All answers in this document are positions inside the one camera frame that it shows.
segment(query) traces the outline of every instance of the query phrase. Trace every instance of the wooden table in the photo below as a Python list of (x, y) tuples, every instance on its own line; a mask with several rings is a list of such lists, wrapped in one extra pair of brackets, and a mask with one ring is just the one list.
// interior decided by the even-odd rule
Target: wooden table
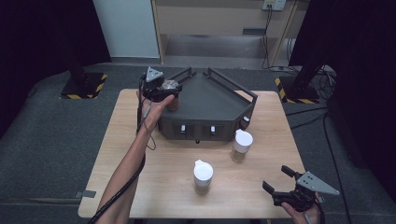
[[(271, 195), (262, 189), (262, 181), (276, 191), (290, 191), (295, 182), (280, 171), (281, 165), (298, 172), (304, 172), (304, 166), (277, 93), (254, 92), (259, 97), (247, 128), (254, 142), (242, 163), (230, 157), (232, 142), (196, 144), (167, 140), (157, 130), (153, 132), (157, 149), (147, 150), (130, 217), (289, 217), (281, 207), (273, 206)], [(86, 188), (96, 191), (96, 195), (82, 199), (78, 209), (81, 217), (94, 215), (108, 180), (132, 144), (136, 109), (135, 90), (121, 91)], [(193, 189), (192, 171), (197, 160), (209, 162), (214, 168), (206, 195)]]

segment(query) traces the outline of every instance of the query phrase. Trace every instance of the white wall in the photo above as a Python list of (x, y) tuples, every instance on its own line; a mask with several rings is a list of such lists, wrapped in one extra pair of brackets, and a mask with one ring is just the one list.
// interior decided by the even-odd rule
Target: white wall
[(111, 57), (160, 58), (149, 0), (94, 0)]

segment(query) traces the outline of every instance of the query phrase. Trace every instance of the black curtain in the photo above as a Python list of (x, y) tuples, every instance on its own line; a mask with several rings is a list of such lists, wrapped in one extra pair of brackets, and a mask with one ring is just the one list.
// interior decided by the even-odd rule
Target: black curtain
[(4, 0), (0, 24), (0, 138), (37, 81), (70, 69), (51, 24), (63, 34), (69, 59), (81, 66), (110, 62), (92, 0)]
[[(396, 3), (312, 0), (291, 55), (290, 65), (304, 65), (312, 48), (336, 72), (332, 104), (344, 124), (339, 133), (361, 154), (391, 198), (396, 201)], [(334, 26), (326, 26), (328, 19)]]

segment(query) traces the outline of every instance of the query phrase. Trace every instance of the electrical box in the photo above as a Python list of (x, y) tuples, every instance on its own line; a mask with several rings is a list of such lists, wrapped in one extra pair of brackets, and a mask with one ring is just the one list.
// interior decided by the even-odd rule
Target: electrical box
[(264, 0), (262, 10), (282, 11), (285, 8), (286, 0)]

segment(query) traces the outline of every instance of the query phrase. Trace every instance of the yellow black hazard tape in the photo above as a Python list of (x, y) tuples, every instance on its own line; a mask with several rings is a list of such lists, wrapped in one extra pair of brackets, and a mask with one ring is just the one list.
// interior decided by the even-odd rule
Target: yellow black hazard tape
[(319, 100), (313, 100), (313, 99), (288, 99), (288, 96), (285, 93), (285, 90), (283, 89), (282, 83), (280, 82), (280, 79), (277, 78), (275, 79), (275, 83), (277, 86), (277, 90), (279, 91), (279, 96), (280, 99), (283, 103), (292, 103), (292, 104), (319, 104)]
[(61, 94), (60, 98), (61, 99), (73, 99), (73, 100), (95, 99), (99, 95), (99, 92), (102, 90), (103, 86), (105, 85), (106, 79), (107, 79), (107, 75), (102, 75), (102, 79), (98, 83), (95, 93), (92, 93), (92, 94)]

